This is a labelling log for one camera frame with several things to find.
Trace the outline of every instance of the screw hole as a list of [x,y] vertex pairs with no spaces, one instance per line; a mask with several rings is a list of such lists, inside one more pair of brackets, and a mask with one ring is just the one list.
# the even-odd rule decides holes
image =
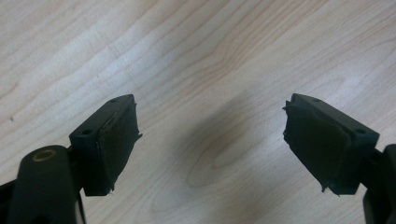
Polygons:
[[56,151],[53,149],[47,149],[37,152],[33,156],[33,161],[47,161],[56,155]]
[[356,129],[355,130],[357,133],[366,133],[366,131],[364,131],[363,129]]
[[90,133],[92,133],[92,130],[85,130],[85,131],[82,132],[82,134],[84,134],[84,135],[87,135],[87,134],[90,134]]

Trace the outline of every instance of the black plastic part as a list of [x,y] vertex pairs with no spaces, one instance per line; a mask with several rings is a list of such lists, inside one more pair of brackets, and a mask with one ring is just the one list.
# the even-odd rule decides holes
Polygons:
[[361,183],[373,195],[382,195],[386,191],[382,178],[380,164],[383,161],[383,154],[375,150],[374,153],[363,161],[361,166]]
[[391,208],[386,192],[378,194],[367,190],[363,198],[363,208],[366,224],[386,224],[389,220]]
[[362,162],[375,153],[379,134],[310,96],[294,93],[284,109],[285,141],[322,189],[355,194]]
[[388,145],[381,162],[382,178],[387,189],[391,212],[387,223],[396,223],[396,145]]
[[15,180],[0,186],[0,223],[6,223],[8,210],[11,206],[12,192],[14,191]]
[[42,147],[21,161],[8,224],[85,222],[65,147]]
[[105,196],[125,167],[141,137],[134,96],[108,101],[70,134],[87,196]]

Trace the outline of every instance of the wooden table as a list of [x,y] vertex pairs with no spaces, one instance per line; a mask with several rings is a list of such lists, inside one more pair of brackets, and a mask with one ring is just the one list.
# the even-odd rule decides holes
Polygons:
[[318,97],[396,142],[388,1],[0,1],[0,182],[132,93],[143,137],[89,223],[364,223],[283,141]]

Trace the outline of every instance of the light wood surface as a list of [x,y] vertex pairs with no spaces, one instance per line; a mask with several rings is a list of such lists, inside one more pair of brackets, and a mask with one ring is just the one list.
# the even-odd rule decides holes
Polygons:
[[318,97],[396,142],[395,1],[0,1],[0,182],[132,93],[143,137],[89,223],[364,223],[283,141]]

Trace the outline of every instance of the clamp jaw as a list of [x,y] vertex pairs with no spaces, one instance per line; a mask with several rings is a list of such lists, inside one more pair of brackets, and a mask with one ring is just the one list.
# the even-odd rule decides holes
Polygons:
[[322,191],[355,194],[362,183],[366,223],[396,223],[396,145],[381,153],[379,133],[314,97],[294,93],[283,109],[285,141]]
[[134,96],[100,107],[70,135],[71,146],[47,146],[26,155],[16,180],[0,187],[0,223],[86,223],[82,200],[106,196],[142,134]]

